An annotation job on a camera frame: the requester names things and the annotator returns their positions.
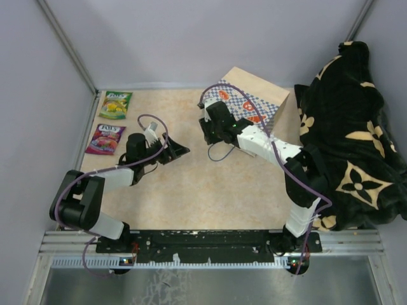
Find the blue checkered paper bag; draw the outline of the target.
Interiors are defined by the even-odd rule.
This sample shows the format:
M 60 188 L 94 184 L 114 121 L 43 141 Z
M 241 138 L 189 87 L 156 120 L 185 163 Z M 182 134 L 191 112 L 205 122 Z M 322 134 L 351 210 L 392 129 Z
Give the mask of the blue checkered paper bag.
M 199 102 L 216 97 L 227 105 L 237 121 L 240 120 L 241 133 L 237 135 L 237 145 L 228 144 L 232 149 L 283 165 L 286 159 L 300 151 L 298 146 L 272 135 L 279 109 L 288 96 L 286 89 L 234 67 L 216 84 L 205 89 Z M 215 145 L 209 145 L 207 151 L 211 161 L 215 161 L 211 156 Z

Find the purple snack packet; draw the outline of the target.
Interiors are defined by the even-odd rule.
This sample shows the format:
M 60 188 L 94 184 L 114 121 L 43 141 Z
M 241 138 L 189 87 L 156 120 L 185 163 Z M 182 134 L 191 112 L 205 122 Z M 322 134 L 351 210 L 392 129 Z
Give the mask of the purple snack packet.
M 113 155 L 125 129 L 125 126 L 98 124 L 85 152 L 87 154 Z

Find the green snack packet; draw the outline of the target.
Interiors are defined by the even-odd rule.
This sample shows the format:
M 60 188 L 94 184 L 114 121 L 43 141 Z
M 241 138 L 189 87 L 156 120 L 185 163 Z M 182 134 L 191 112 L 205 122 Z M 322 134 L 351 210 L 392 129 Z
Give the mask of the green snack packet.
M 106 119 L 125 119 L 131 98 L 131 92 L 107 91 L 99 116 Z

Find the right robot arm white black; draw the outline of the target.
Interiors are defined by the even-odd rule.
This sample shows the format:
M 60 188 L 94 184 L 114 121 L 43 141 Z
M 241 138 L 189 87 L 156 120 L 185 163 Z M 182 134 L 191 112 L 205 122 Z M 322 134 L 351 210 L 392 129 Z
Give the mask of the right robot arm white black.
M 284 172 L 291 207 L 281 236 L 272 245 L 277 253 L 304 251 L 313 221 L 333 204 L 327 197 L 329 175 L 318 148 L 289 144 L 248 119 L 235 119 L 223 101 L 208 98 L 198 107 L 202 112 L 199 123 L 208 145 L 231 144 Z

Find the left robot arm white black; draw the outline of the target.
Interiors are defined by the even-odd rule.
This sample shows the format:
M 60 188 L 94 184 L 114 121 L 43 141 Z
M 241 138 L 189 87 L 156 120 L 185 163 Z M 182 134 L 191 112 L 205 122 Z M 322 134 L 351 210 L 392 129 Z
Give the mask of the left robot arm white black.
M 98 236 L 110 244 L 109 251 L 127 251 L 132 244 L 130 226 L 101 212 L 102 197 L 119 187 L 137 184 L 145 175 L 145 166 L 166 165 L 190 152 L 167 133 L 162 136 L 164 142 L 133 133 L 116 166 L 90 173 L 68 171 L 50 207 L 50 218 L 61 226 Z

